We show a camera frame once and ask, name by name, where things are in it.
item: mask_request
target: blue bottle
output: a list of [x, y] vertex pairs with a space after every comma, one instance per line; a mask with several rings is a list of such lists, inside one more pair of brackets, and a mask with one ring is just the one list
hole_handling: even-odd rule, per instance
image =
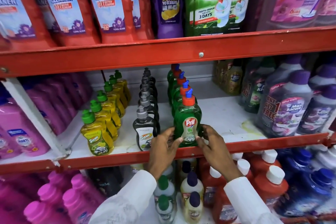
[[285, 180], [289, 181], [296, 173], [311, 173], [309, 167], [312, 154], [305, 149], [293, 149], [291, 155], [281, 159], [280, 164], [285, 172]]
[[334, 173], [321, 168], [313, 173], [297, 175], [289, 183], [289, 190], [281, 196], [274, 208], [286, 217], [299, 217], [322, 205], [332, 196]]

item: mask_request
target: green cap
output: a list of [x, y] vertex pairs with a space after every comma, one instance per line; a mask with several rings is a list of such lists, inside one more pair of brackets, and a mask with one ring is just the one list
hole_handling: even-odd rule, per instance
[[97, 91], [97, 99], [99, 102], [105, 102], [107, 100], [107, 96], [102, 90], [99, 90]]
[[95, 121], [95, 115], [88, 109], [85, 109], [82, 112], [82, 120], [85, 124], [90, 124]]
[[161, 175], [161, 177], [157, 181], [157, 186], [161, 190], [165, 190], [168, 188], [168, 178], [165, 175]]
[[111, 83], [111, 85], [113, 85], [113, 84], [116, 84], [116, 83], [117, 83], [117, 79], [114, 77], [114, 75], [110, 75], [109, 82]]
[[105, 82], [104, 84], [105, 84], [104, 85], [105, 92], [110, 92], [110, 91], [113, 90], [113, 87], [112, 87], [112, 85], [109, 82]]
[[91, 100], [90, 103], [90, 108], [92, 112], [99, 112], [102, 110], [102, 105], [96, 100]]
[[114, 77], [117, 78], [117, 79], [122, 78], [121, 73], [119, 72], [119, 70], [116, 70], [116, 71], [115, 71], [115, 73], [114, 73]]
[[265, 57], [261, 64], [261, 67], [275, 67], [275, 62], [274, 62], [274, 58], [272, 57]]
[[159, 196], [159, 199], [157, 200], [157, 203], [159, 205], [159, 209], [161, 211], [165, 211], [169, 207], [169, 198], [166, 195]]

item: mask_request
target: purple harpic bottle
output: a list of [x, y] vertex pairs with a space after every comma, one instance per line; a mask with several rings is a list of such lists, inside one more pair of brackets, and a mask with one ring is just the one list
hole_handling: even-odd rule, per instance
[[294, 71], [288, 83], [270, 93], [261, 106], [257, 126], [267, 137], [294, 136], [313, 96], [308, 86], [310, 72]]
[[315, 134], [321, 132], [323, 125], [336, 108], [336, 84], [325, 86], [321, 94], [315, 95], [305, 111], [298, 133]]
[[183, 37], [183, 0], [153, 0], [157, 19], [157, 38]]

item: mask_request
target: pink bottle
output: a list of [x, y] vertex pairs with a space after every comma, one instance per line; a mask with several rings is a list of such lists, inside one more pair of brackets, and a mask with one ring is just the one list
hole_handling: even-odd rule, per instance
[[56, 171], [52, 171], [48, 175], [48, 179], [50, 184], [59, 188], [62, 193], [66, 192], [68, 189], [72, 187], [69, 177], [63, 173], [56, 173]]
[[92, 88], [85, 76], [82, 72], [70, 73], [70, 76], [73, 81], [73, 85], [75, 86], [77, 92], [81, 96], [83, 103], [88, 102], [91, 99]]
[[24, 218], [20, 218], [14, 211], [7, 211], [0, 206], [1, 224], [29, 224]]
[[57, 78], [63, 83], [65, 90], [68, 91], [70, 95], [70, 99], [71, 99], [73, 106], [78, 110], [84, 102], [82, 98], [80, 97], [80, 95], [78, 94], [76, 88], [74, 87], [73, 85], [74, 82], [70, 74], [68, 73], [58, 74], [55, 78]]
[[54, 206], [58, 212], [67, 212], [62, 199], [63, 194], [61, 190], [54, 185], [50, 183], [44, 184], [37, 194], [42, 202]]
[[67, 109], [70, 113], [70, 116], [72, 118], [74, 118], [78, 111], [76, 110], [76, 108], [72, 104], [70, 95], [65, 90], [65, 86], [63, 85], [63, 83], [59, 80], [54, 79], [54, 78], [48, 78], [44, 81], [44, 83], [52, 85], [56, 88], [57, 96], [62, 100], [62, 102], [67, 107]]
[[13, 158], [21, 154], [19, 145], [0, 128], [0, 158]]
[[35, 90], [33, 84], [22, 83], [22, 86], [53, 132], [56, 135], [61, 134], [65, 130], [65, 124], [50, 103], [48, 95], [43, 91]]
[[0, 202], [6, 208], [22, 213], [31, 201], [30, 198], [17, 191], [11, 184], [0, 181]]
[[72, 188], [85, 195], [90, 201], [95, 201], [101, 205], [105, 197], [101, 194], [82, 174], [75, 175], [71, 179]]
[[57, 114], [65, 124], [65, 128], [68, 127], [72, 118], [69, 114], [69, 110], [65, 104], [57, 97], [57, 89], [48, 84], [38, 83], [35, 85], [35, 89], [45, 92], [49, 97], [49, 102], [52, 104]]
[[5, 178], [14, 188], [29, 196], [32, 200], [38, 200], [37, 191], [44, 184], [35, 174], [14, 174]]
[[93, 204], [75, 189], [65, 192], [63, 201], [74, 224], [89, 223], [92, 214], [98, 208], [98, 204]]
[[68, 216], [44, 202], [31, 202], [23, 213], [32, 224], [72, 224]]
[[39, 156], [49, 151], [50, 146], [17, 104], [0, 99], [0, 123], [27, 156]]

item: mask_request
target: bathroom cleaner bottle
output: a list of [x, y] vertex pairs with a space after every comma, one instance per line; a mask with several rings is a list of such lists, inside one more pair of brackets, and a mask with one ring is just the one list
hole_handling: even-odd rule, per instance
[[208, 170], [201, 172], [201, 180], [204, 186], [204, 206], [212, 208], [215, 199], [215, 193], [217, 187], [222, 187], [226, 185], [225, 178], [213, 167], [210, 167]]
[[314, 134], [323, 129], [336, 108], [336, 85], [325, 86], [322, 93], [315, 95], [299, 124], [298, 133]]
[[113, 123], [111, 112], [103, 110], [102, 105], [96, 100], [91, 100], [90, 103], [91, 103], [90, 108], [91, 111], [94, 113], [95, 119], [97, 121], [105, 122], [107, 132], [110, 133], [112, 140], [113, 141], [117, 140], [118, 131]]
[[157, 110], [155, 109], [155, 107], [151, 106], [151, 103], [150, 103], [148, 97], [141, 96], [140, 103], [146, 109], [146, 111], [148, 112], [148, 116], [155, 120], [155, 122], [156, 122], [156, 124], [155, 124], [156, 132], [158, 134], [160, 134], [161, 127], [160, 127], [160, 123], [159, 123], [159, 114], [158, 114]]
[[174, 99], [172, 100], [172, 108], [171, 108], [171, 113], [173, 117], [175, 116], [177, 108], [180, 105], [182, 105], [183, 97], [186, 96], [186, 92], [190, 89], [191, 87], [189, 86], [189, 80], [186, 80], [184, 83], [182, 83], [182, 87], [180, 87], [179, 93], [175, 94]]
[[202, 111], [195, 103], [193, 89], [188, 90], [182, 98], [182, 105], [177, 108], [174, 116], [174, 139], [183, 138], [179, 147], [196, 146], [196, 136], [202, 136]]
[[176, 207], [176, 191], [174, 184], [168, 180], [165, 175], [161, 175], [157, 180], [157, 186], [154, 190], [154, 200], [155, 203], [158, 202], [158, 199], [161, 195], [165, 195], [172, 202], [173, 206]]
[[72, 223], [89, 223], [91, 216], [99, 206], [97, 203], [87, 200], [75, 189], [69, 189], [65, 192], [63, 201]]
[[89, 110], [83, 110], [82, 120], [84, 125], [81, 133], [87, 139], [91, 153], [95, 156], [110, 154], [114, 146], [105, 122], [96, 120], [95, 115]]
[[149, 117], [147, 109], [140, 105], [136, 111], [137, 119], [133, 122], [133, 128], [136, 131], [136, 142], [140, 150], [149, 151], [151, 141], [156, 137], [156, 120]]
[[123, 79], [121, 73], [119, 72], [119, 70], [116, 70], [114, 73], [114, 77], [117, 79], [117, 84], [122, 84], [124, 87], [124, 95], [127, 98], [127, 101], [129, 103], [129, 101], [131, 101], [131, 93], [127, 87], [127, 80]]
[[184, 220], [189, 224], [196, 224], [200, 221], [203, 212], [203, 202], [198, 192], [193, 191], [186, 200], [183, 209]]
[[302, 173], [290, 180], [289, 189], [274, 208], [286, 217], [304, 216], [332, 197], [331, 182], [335, 178], [329, 169]]
[[25, 217], [32, 224], [62, 223], [72, 224], [70, 218], [64, 213], [57, 212], [51, 205], [44, 202], [33, 201], [23, 211]]
[[65, 208], [63, 203], [63, 193], [56, 186], [47, 183], [44, 184], [37, 194], [40, 197], [40, 200], [48, 205], [52, 205], [56, 208], [59, 213], [66, 213], [68, 210]]
[[113, 87], [113, 90], [115, 90], [120, 95], [120, 101], [123, 104], [124, 108], [126, 109], [128, 105], [128, 100], [124, 95], [123, 85], [117, 84], [117, 79], [113, 75], [110, 75], [109, 83]]
[[120, 114], [121, 114], [120, 118], [123, 117], [125, 115], [125, 109], [124, 109], [123, 104], [120, 101], [119, 93], [113, 90], [113, 87], [109, 82], [104, 83], [104, 90], [106, 92], [108, 100], [115, 102], [116, 107], [118, 107]]
[[313, 96], [308, 86], [310, 72], [297, 70], [290, 81], [269, 93], [257, 120], [257, 126], [268, 137], [294, 136]]
[[161, 224], [172, 224], [174, 222], [176, 207], [166, 195], [159, 196], [156, 211], [159, 214], [159, 222]]
[[0, 98], [1, 127], [27, 156], [47, 153], [50, 146], [17, 104]]
[[5, 37], [14, 50], [46, 50], [56, 47], [35, 0], [13, 0], [3, 3], [0, 14]]
[[103, 44], [132, 43], [138, 39], [131, 0], [91, 0]]
[[293, 154], [281, 160], [282, 170], [285, 172], [285, 180], [289, 181], [296, 174], [310, 173], [310, 161], [312, 154], [305, 149], [292, 149]]
[[190, 193], [195, 191], [199, 193], [201, 201], [203, 202], [204, 187], [202, 182], [197, 179], [197, 175], [194, 171], [189, 172], [187, 178], [185, 178], [181, 184], [182, 201], [186, 204], [186, 201], [190, 197]]
[[100, 43], [88, 0], [48, 0], [63, 34], [65, 46]]
[[98, 205], [101, 205], [106, 199], [82, 174], [75, 175], [71, 179], [71, 184], [73, 189], [80, 192], [88, 200], [95, 201]]
[[252, 173], [256, 176], [260, 173], [265, 174], [270, 166], [281, 167], [281, 164], [277, 160], [277, 155], [275, 150], [265, 150], [261, 155], [251, 158]]
[[273, 209], [278, 199], [288, 190], [284, 177], [285, 173], [280, 167], [270, 166], [267, 173], [258, 174], [254, 179], [255, 190], [270, 209]]
[[183, 0], [153, 0], [157, 18], [157, 38], [183, 37]]
[[174, 86], [174, 84], [176, 83], [176, 78], [180, 75], [181, 73], [181, 69], [180, 69], [180, 65], [176, 64], [174, 66], [174, 70], [173, 70], [173, 75], [169, 78], [168, 81], [168, 99], [169, 99], [169, 104], [171, 105], [172, 99], [171, 99], [171, 89]]
[[115, 102], [110, 101], [102, 90], [99, 90], [97, 92], [97, 99], [101, 104], [103, 110], [107, 110], [110, 112], [115, 127], [119, 129], [121, 127], [121, 120], [120, 120], [121, 113], [119, 108], [116, 107]]
[[336, 66], [322, 65], [320, 71], [309, 79], [309, 87], [314, 91], [314, 95], [320, 94], [326, 85], [336, 84]]
[[258, 113], [260, 100], [263, 98], [265, 80], [268, 75], [274, 72], [274, 59], [266, 57], [260, 67], [246, 79], [245, 88], [241, 90], [241, 95], [246, 97], [244, 110], [250, 113]]

